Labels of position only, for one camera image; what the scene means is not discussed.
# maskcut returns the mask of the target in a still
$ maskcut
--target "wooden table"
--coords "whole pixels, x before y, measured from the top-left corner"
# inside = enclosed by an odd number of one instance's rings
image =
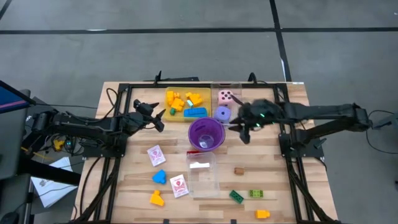
[[[99,100],[96,117],[101,118],[111,109],[105,89],[118,89],[119,82],[104,83]],[[305,86],[300,83],[288,83],[291,102],[308,105]],[[271,89],[242,89],[243,101],[266,98],[274,101]],[[131,99],[139,99],[146,103],[159,102],[154,114],[164,107],[165,90],[163,88],[136,88]],[[114,200],[112,223],[162,223],[167,218],[171,223],[229,223],[237,219],[238,223],[295,223],[292,196],[284,158],[279,149],[277,135],[278,125],[266,126],[258,132],[251,132],[251,143],[245,145],[239,134],[226,130],[225,142],[214,151],[217,159],[220,196],[217,198],[192,198],[189,195],[174,198],[170,181],[171,177],[183,174],[187,177],[186,152],[193,150],[187,130],[189,123],[166,122],[162,133],[155,129],[139,131],[129,138],[126,155],[121,161],[118,185]],[[306,124],[311,128],[312,122]],[[146,150],[159,145],[165,154],[166,162],[153,167]],[[75,205],[79,209],[81,186],[94,158],[85,162],[81,175]],[[83,210],[98,192],[104,159],[95,165],[85,190]],[[308,188],[319,206],[330,217],[337,219],[333,198],[324,166],[312,158],[304,158]],[[234,174],[235,167],[244,167],[243,176]],[[167,173],[167,184],[155,184],[152,176],[163,169]],[[250,189],[261,189],[264,198],[250,198]],[[149,202],[154,190],[160,190],[165,201],[164,207]],[[241,205],[230,199],[231,190],[237,191],[245,199]],[[300,207],[303,218],[306,218],[305,205],[301,194]],[[101,218],[104,219],[108,193],[104,197]],[[270,210],[271,217],[257,220],[255,210]]]

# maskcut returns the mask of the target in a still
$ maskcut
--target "computer screen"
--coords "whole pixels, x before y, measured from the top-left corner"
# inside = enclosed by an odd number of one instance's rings
[[[0,81],[0,114],[23,109],[34,104],[34,100]]]

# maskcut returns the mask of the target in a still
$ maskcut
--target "purple bowl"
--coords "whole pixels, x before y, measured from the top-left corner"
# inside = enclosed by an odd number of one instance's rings
[[[214,118],[199,118],[189,127],[188,138],[199,151],[210,152],[224,142],[224,126]]]

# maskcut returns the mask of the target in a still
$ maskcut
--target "pink cube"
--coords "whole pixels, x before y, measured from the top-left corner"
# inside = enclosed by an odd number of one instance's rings
[[[233,95],[231,90],[220,90],[218,92],[218,105],[231,106],[234,102],[231,95]]]

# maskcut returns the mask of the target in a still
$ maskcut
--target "paper card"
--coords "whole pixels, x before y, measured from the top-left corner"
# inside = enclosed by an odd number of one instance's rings
[[[185,179],[182,174],[171,178],[170,183],[172,184],[175,198],[181,197],[189,193],[187,183],[185,183]]]
[[[166,158],[164,157],[163,152],[160,149],[159,145],[148,149],[147,152],[153,166],[157,166],[163,162],[166,162]]]

